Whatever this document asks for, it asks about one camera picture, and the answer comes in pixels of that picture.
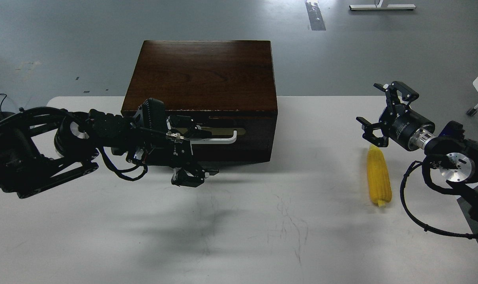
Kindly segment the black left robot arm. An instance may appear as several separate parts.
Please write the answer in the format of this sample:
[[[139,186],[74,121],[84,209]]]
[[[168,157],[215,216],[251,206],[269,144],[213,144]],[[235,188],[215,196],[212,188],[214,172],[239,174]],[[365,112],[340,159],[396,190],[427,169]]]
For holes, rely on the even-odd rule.
[[[45,192],[96,171],[97,157],[122,180],[164,166],[173,169],[172,185],[198,187],[219,170],[201,166],[190,139],[170,121],[163,108],[150,106],[132,118],[53,107],[0,112],[0,192]]]

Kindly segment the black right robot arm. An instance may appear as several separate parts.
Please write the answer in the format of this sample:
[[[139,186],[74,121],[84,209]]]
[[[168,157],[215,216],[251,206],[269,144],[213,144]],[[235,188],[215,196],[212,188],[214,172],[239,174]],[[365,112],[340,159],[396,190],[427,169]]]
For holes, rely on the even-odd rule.
[[[427,187],[462,197],[470,204],[469,216],[478,222],[478,192],[470,187],[478,182],[478,142],[466,139],[462,124],[456,121],[448,122],[439,135],[434,135],[435,124],[410,107],[419,94],[404,82],[375,83],[374,87],[385,94],[386,106],[376,123],[356,118],[362,125],[363,138],[378,147],[387,147],[393,140],[407,151],[421,149],[425,153],[423,161],[410,164],[401,181],[401,204],[408,217],[424,231],[478,240],[478,234],[458,234],[423,223],[411,214],[404,194],[408,177],[421,167]]]

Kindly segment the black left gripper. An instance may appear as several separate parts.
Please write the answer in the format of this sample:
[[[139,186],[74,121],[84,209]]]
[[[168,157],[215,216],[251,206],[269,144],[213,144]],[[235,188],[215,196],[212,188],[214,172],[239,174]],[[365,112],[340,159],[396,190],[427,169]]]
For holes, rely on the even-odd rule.
[[[190,116],[170,115],[167,122],[171,133],[155,134],[147,140],[144,164],[173,168],[171,184],[176,186],[198,187],[218,174],[219,169],[191,165],[196,160],[189,139],[212,138],[212,132],[202,130]]]

